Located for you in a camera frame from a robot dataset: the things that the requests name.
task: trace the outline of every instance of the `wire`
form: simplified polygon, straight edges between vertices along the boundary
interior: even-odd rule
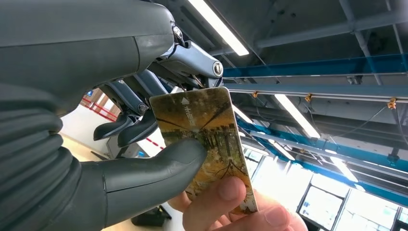
[[[337,135],[331,135],[330,137],[341,137],[341,136],[344,136],[344,135],[347,135],[347,134],[349,134],[349,133],[352,133],[352,132],[354,132],[354,131],[356,131],[356,130],[358,130],[358,129],[360,129],[360,128],[362,128],[364,125],[366,125],[368,122],[370,122],[374,117],[376,117],[379,113],[381,113],[385,108],[387,108],[388,106],[386,105],[386,106],[384,106],[383,108],[381,108],[380,110],[378,110],[378,112],[376,112],[375,114],[373,114],[366,122],[364,122],[364,123],[362,123],[360,126],[358,126],[358,127],[355,127],[355,128],[353,128],[353,129],[351,129],[350,131],[347,131],[347,132],[345,132],[345,133],[341,133],[341,134],[337,134]],[[315,128],[316,129],[318,129],[319,130],[319,128],[316,126],[316,124],[315,124],[315,120],[313,119],[313,113],[311,112],[311,110],[309,110],[310,111],[310,117],[311,117],[311,119],[312,119],[312,123],[313,123],[313,126],[315,126]]]
[[[258,97],[256,97],[256,98],[255,98],[255,108],[256,108],[256,112],[258,113],[258,115],[259,115],[262,119],[264,119],[266,122],[272,122],[272,121],[274,121],[275,119],[266,119],[266,118],[264,118],[263,116],[261,116],[261,114],[259,113],[259,109],[258,109],[258,100],[261,101],[260,99],[258,99]]]
[[[309,107],[310,107],[310,108],[308,108],[308,107],[305,107],[305,108],[310,112],[310,118],[312,119],[313,126],[318,130],[318,132],[322,133],[322,132],[320,131],[320,129],[316,126],[315,120],[314,120],[314,118],[313,118],[313,113],[312,113],[312,110],[313,110],[312,100],[309,102]]]
[[[395,111],[394,110],[392,110],[392,111],[393,111],[393,115],[394,115],[394,118],[396,120],[396,123],[398,124],[398,130],[401,133],[402,138],[404,139],[405,143],[408,146],[408,141],[407,141],[407,138],[405,137],[404,131],[402,129],[401,121],[399,121],[398,109],[395,108]]]

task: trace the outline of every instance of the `human hand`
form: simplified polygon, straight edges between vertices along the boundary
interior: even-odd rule
[[[168,203],[183,213],[186,231],[307,231],[298,214],[254,193],[259,211],[247,216],[230,213],[246,195],[245,185],[237,177],[214,182],[193,202],[183,192]]]

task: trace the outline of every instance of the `white wall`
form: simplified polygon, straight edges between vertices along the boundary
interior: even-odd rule
[[[150,157],[156,156],[160,151],[160,147],[165,148],[165,140],[163,139],[160,129],[156,129],[150,136],[147,137],[151,141],[157,143],[159,146],[154,145],[152,142],[142,140],[138,142],[138,145],[149,155]]]
[[[101,124],[111,122],[108,119],[96,114],[92,110],[79,105],[73,112],[61,118],[63,129],[60,131],[79,143],[100,153],[107,153],[107,139],[94,141],[93,131]]]

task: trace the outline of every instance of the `card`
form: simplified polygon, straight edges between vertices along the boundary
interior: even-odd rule
[[[256,212],[228,89],[220,87],[160,95],[151,97],[150,104],[166,145],[195,138],[208,151],[201,169],[186,189],[189,199],[193,201],[218,179],[236,176],[246,186],[246,198],[232,212]]]

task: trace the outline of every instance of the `screw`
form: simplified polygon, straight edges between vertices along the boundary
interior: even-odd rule
[[[224,68],[220,62],[215,62],[213,66],[213,71],[216,76],[221,76],[224,72]]]
[[[138,105],[138,109],[139,109],[140,112],[143,113],[143,112],[147,111],[147,106],[144,103],[141,103],[141,104]]]
[[[180,39],[183,37],[183,34],[181,33],[181,30],[175,26],[173,27],[173,33]]]

